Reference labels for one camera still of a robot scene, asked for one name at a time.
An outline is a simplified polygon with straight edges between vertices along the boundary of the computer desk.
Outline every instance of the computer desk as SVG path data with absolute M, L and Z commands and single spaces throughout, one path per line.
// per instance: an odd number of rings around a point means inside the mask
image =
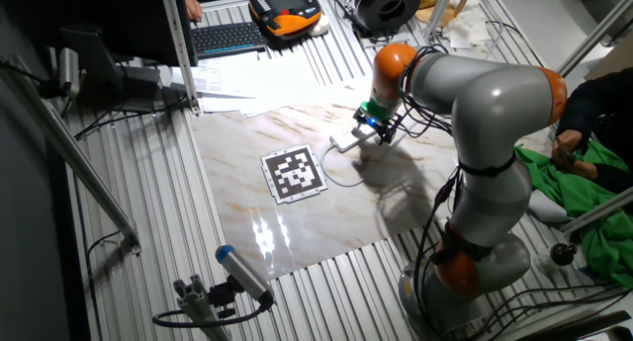
M 331 1 L 319 1 L 333 20 L 330 33 L 323 38 L 302 40 L 287 50 L 307 56 L 311 64 L 307 70 L 316 74 L 321 86 L 370 75 L 376 50 L 360 48 L 349 29 L 331 15 Z M 491 18 L 491 11 L 496 11 L 502 21 L 516 26 L 500 0 L 489 2 L 490 8 L 485 11 Z M 198 26 L 248 21 L 245 0 L 207 3 L 203 4 L 203 10 L 204 21 Z M 418 24 L 410 24 L 413 44 L 418 44 L 419 29 Z M 494 35 L 498 28 L 491 26 L 490 30 Z M 283 56 L 284 51 L 268 49 L 260 54 L 272 60 Z M 529 46 L 508 32 L 492 57 L 510 63 L 538 64 Z M 80 142 L 126 213 L 134 218 L 143 246 L 136 257 L 120 248 L 122 239 L 117 236 L 111 239 L 116 243 L 104 243 L 91 255 L 97 307 L 106 340 L 204 339 L 198 330 L 171 330 L 151 323 L 153 314 L 177 309 L 177 296 L 172 289 L 175 280 L 188 281 L 190 275 L 199 274 L 209 287 L 226 278 L 224 268 L 214 258 L 216 248 L 226 244 L 216 208 L 220 197 L 214 195 L 214 181 L 205 174 L 206 158 L 197 143 L 200 138 L 192 129 L 195 120 L 204 119 L 192 116 L 189 110 L 157 113 L 156 117 L 103 127 Z M 78 132 L 92 120 L 72 118 L 68 123 L 73 132 Z M 116 228 L 85 189 L 79 186 L 77 200 L 74 184 L 69 183 L 75 229 L 81 229 L 78 222 L 81 205 L 87 243 L 114 232 Z M 526 242 L 533 255 L 560 238 L 549 228 L 526 220 L 513 232 Z M 415 255 L 419 238 L 420 231 L 416 228 L 274 278 L 270 283 L 277 305 L 272 311 L 227 330 L 235 340 L 416 339 L 400 305 L 397 282 L 401 270 Z M 80 237 L 77 243 L 81 250 Z M 84 257 L 80 256 L 80 260 L 85 271 Z M 574 264 L 582 265 L 580 258 Z M 559 287 L 577 285 L 583 280 L 574 269 L 566 274 L 565 279 L 560 276 Z M 85 286 L 90 326 L 93 338 L 98 339 L 87 283 Z M 552 283 L 538 272 L 530 271 L 505 291 L 489 294 L 486 302 L 498 305 L 522 290 L 547 286 Z M 536 295 L 526 301 L 577 297 L 572 293 Z M 248 296 L 237 298 L 238 315 L 246 315 L 254 308 L 256 305 Z M 586 309 L 581 306 L 544 311 L 529 322 L 514 326 L 514 333 L 505 339 L 516 339 Z

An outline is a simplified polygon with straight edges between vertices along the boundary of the white cable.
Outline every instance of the white cable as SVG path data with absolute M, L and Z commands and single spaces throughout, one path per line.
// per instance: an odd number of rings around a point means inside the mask
M 414 123 L 410 128 L 408 128 L 409 131 L 411 131 L 413 128 L 415 128 L 418 125 L 418 123 Z M 378 167 L 378 165 L 380 163 L 383 162 L 383 160 L 385 160 L 385 158 L 387 158 L 387 156 L 394 151 L 394 149 L 396 149 L 396 147 L 398 147 L 398 145 L 400 144 L 400 142 L 403 140 L 403 138 L 407 137 L 407 133 L 403 133 L 402 136 L 398 137 L 398 139 L 396 140 L 396 142 L 394 142 L 394 144 L 389 147 L 389 149 L 387 150 L 387 152 L 385 152 L 385 154 L 383 154 L 378 161 L 376 161 L 376 163 L 369 168 L 369 170 L 367 170 L 366 174 L 369 174 L 371 172 L 374 171 L 374 169 L 376 169 L 376 167 Z M 320 157 L 320 167 L 323 170 L 323 173 L 325 174 L 325 177 L 327 177 L 327 179 L 329 179 L 330 181 L 332 181 L 332 183 L 336 184 L 339 187 L 343 187 L 343 188 L 353 188 L 356 187 L 358 185 L 363 184 L 363 182 L 365 182 L 365 178 L 361 178 L 358 182 L 356 183 L 352 183 L 352 184 L 347 184 L 347 183 L 341 183 L 336 181 L 334 178 L 332 178 L 328 173 L 327 173 L 327 169 L 325 169 L 325 157 L 327 156 L 327 154 L 335 147 L 334 144 L 332 144 L 330 147 L 328 147 L 325 152 L 323 153 L 323 155 Z

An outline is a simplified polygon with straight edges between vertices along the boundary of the blue cap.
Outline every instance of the blue cap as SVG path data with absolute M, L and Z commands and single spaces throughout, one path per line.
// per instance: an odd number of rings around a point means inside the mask
M 216 259 L 218 260 L 218 263 L 221 264 L 225 260 L 226 256 L 228 256 L 228 254 L 234 250 L 235 249 L 231 245 L 218 247 L 218 249 L 216 250 Z

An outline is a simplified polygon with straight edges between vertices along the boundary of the green cloth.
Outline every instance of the green cloth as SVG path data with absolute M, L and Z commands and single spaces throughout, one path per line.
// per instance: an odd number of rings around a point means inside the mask
M 565 208 L 568 216 L 578 217 L 615 194 L 583 177 L 560 171 L 549 157 L 516 147 L 516 155 L 530 170 L 532 188 L 543 192 Z M 607 164 L 628 172 L 615 153 L 599 143 L 589 142 L 585 155 L 577 159 Z M 633 288 L 633 218 L 620 209 L 581 229 L 581 239 L 588 265 L 609 281 Z

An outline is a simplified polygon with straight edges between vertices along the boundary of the person's hand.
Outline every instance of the person's hand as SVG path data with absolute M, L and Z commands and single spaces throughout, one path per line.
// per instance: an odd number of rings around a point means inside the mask
M 575 129 L 567 129 L 563 133 L 559 134 L 559 136 L 556 137 L 554 144 L 552 144 L 552 159 L 554 159 L 554 162 L 556 162 L 559 166 L 565 166 L 565 162 L 563 161 L 565 151 L 561 148 L 559 142 L 565 144 L 568 149 L 573 151 L 576 150 L 578 145 L 581 143 L 581 139 L 583 139 L 583 134 Z
M 202 7 L 198 0 L 185 0 L 187 5 L 187 15 L 191 21 L 202 21 Z
M 597 178 L 597 168 L 595 167 L 595 164 L 582 162 L 580 160 L 572 164 L 568 159 L 566 159 L 565 162 L 565 169 L 567 169 L 568 172 L 581 176 L 585 179 L 589 179 L 592 182 L 595 181 L 595 178 Z

